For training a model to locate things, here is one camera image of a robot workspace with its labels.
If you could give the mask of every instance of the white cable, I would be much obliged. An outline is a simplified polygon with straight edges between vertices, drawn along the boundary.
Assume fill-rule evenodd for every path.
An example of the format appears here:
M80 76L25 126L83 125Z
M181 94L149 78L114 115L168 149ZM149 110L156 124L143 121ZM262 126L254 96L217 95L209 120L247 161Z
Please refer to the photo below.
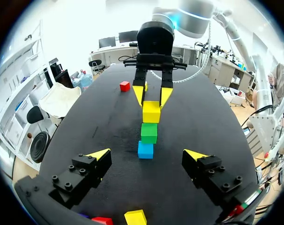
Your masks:
M232 50L232 53L233 53L234 55L236 55L236 54L234 53L234 50L232 49L231 42L230 42L230 36L228 35L227 32L226 32L226 35L227 35L228 42L230 43L230 48L231 48L231 50Z
M207 63L208 63L208 60L209 60L209 57L210 57L210 53L211 53L211 22L209 22L209 25L208 25L208 49L207 49L207 54L206 54L206 58L205 58L205 61L204 61L204 64L202 65L202 67L200 68L200 70L198 70L195 74L193 74L192 76L188 77L188 78L185 78L183 80L180 80L180 81L173 81L173 83L183 83L183 82L186 82L190 79L193 79L195 78L196 76L198 76L199 74L201 74L201 72L205 69L205 67L207 66ZM161 77L158 76L155 72L153 72L152 70L150 70L150 72L158 79L161 80Z

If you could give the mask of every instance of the table surface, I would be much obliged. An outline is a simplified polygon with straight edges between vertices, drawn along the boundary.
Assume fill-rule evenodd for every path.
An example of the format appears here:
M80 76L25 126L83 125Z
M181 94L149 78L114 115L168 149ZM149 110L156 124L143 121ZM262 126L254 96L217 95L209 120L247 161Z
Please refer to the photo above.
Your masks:
M175 70L173 79L198 69ZM112 162L97 189L72 210L90 217L109 217L126 224L124 213L143 209L148 224L213 224L221 213L202 189L196 189L181 166L183 149L215 154L244 183L256 182L253 158L237 118L204 75L174 84L161 112L152 160L138 158L142 109L133 89L134 67L108 68L79 97L55 132L39 174L51 180L79 153L111 149ZM148 72L146 100L159 100L161 81Z
M245 71L245 70L242 70L242 68L240 68L240 67L238 67L237 65L233 64L233 63L232 63L231 61L229 61L228 59L225 59L225 58L223 58L223 57L221 57L221 56L217 56L217 55L213 55L213 58L214 58L215 60L219 60L221 63L224 63L225 65L228 65L228 66L230 66L230 67L233 67L233 68L235 68L235 69L238 69L238 70L240 70L241 72L243 72L244 74L247 74L247 75L253 77L253 75L251 75L250 73L248 73L248 72Z

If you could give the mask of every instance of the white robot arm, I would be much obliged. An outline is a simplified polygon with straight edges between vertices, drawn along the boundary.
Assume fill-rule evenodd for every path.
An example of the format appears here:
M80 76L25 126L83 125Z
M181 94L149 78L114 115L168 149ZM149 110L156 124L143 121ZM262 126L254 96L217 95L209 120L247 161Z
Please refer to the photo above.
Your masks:
M248 71L256 71L258 109L272 105L270 84L262 60L260 56L250 56L248 53L236 25L227 18L231 11L219 9L213 0L182 0L177 9L156 8L154 11L156 20L159 19L160 14L170 18L176 23L179 32L191 38L202 37L210 20L214 18L233 40L247 64ZM268 109L250 118L265 153L266 161L273 160L279 151L284 153L284 132L281 133L283 113L284 98L274 112L272 109Z

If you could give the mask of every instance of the green block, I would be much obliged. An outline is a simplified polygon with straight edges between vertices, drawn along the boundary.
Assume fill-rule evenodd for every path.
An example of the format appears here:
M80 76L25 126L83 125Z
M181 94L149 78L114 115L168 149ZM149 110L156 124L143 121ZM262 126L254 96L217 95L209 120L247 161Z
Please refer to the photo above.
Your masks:
M141 141L143 144L156 144L157 123L142 123Z

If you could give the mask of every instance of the computer monitor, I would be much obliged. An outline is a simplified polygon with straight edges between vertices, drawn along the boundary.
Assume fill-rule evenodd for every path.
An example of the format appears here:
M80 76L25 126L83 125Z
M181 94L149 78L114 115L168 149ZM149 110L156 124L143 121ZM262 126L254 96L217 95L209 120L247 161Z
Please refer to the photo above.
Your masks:
M107 37L104 39L99 40L99 48L108 47L108 46L115 46L115 37Z
M138 35L137 30L122 32L122 33L119 33L119 41L120 43L137 41L137 35Z

